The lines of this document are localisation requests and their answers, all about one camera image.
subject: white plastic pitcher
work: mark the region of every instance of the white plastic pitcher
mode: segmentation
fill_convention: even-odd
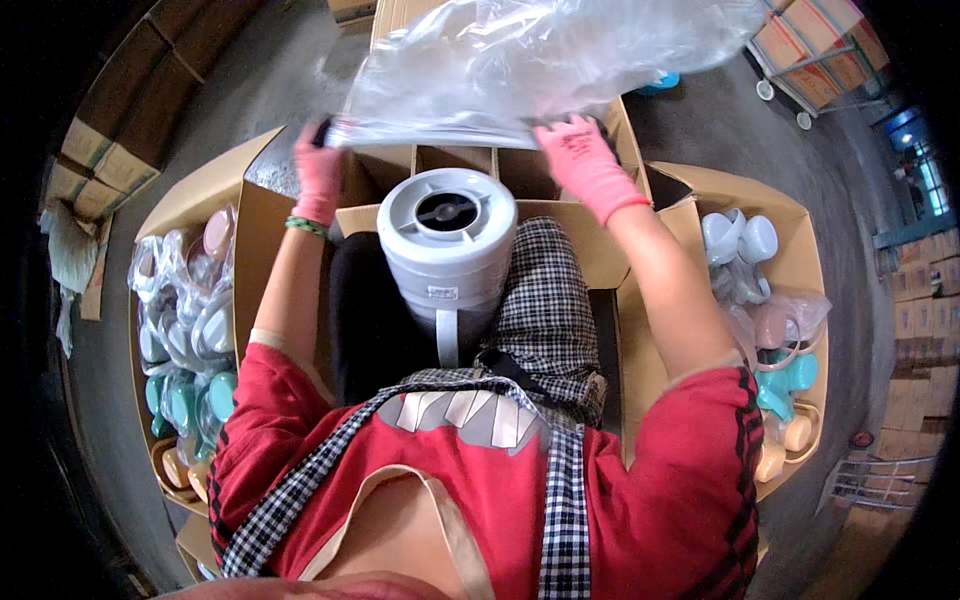
[[[458,367],[503,295],[516,236],[513,195],[477,171],[426,171],[390,192],[376,229],[400,295],[437,336],[441,366]]]

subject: pink glove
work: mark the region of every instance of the pink glove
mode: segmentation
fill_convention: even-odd
[[[634,182],[616,164],[592,117],[576,115],[571,123],[554,123],[553,130],[534,128],[534,135],[550,163],[553,179],[590,207],[600,225],[618,209],[650,204]]]
[[[343,187],[344,151],[314,146],[319,128],[320,124],[304,127],[294,145],[300,196],[291,214],[330,227]]]

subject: checkered apron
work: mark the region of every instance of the checkered apron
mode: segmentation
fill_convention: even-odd
[[[606,382],[598,372],[596,330],[583,276],[553,219],[529,219],[517,228],[503,303],[480,350],[470,368],[416,372],[354,412],[247,516],[224,552],[224,575],[255,577],[263,571],[347,444],[389,398],[487,390],[512,398],[550,427],[538,598],[589,598],[584,427],[600,420]],[[490,350],[509,354],[535,385],[524,390],[493,372],[479,358]]]

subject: beaded bracelet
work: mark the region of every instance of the beaded bracelet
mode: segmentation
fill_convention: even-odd
[[[288,228],[302,229],[304,231],[309,231],[314,235],[319,235],[324,240],[327,239],[326,235],[326,226],[316,221],[310,221],[309,219],[304,219],[303,217],[287,217],[287,222],[284,224]]]

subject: red shirt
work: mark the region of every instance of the red shirt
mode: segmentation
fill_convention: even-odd
[[[210,469],[218,560],[269,489],[357,407],[331,410],[283,353],[250,344],[236,410]],[[694,374],[644,417],[629,470],[612,434],[587,429],[591,592],[613,597],[742,596],[756,567],[753,472],[762,442],[756,386],[745,369]],[[411,433],[374,414],[307,502],[268,567],[295,579],[343,525],[360,483],[388,465],[446,486],[480,548],[497,597],[537,595],[546,461],[543,444],[514,456],[440,426]]]

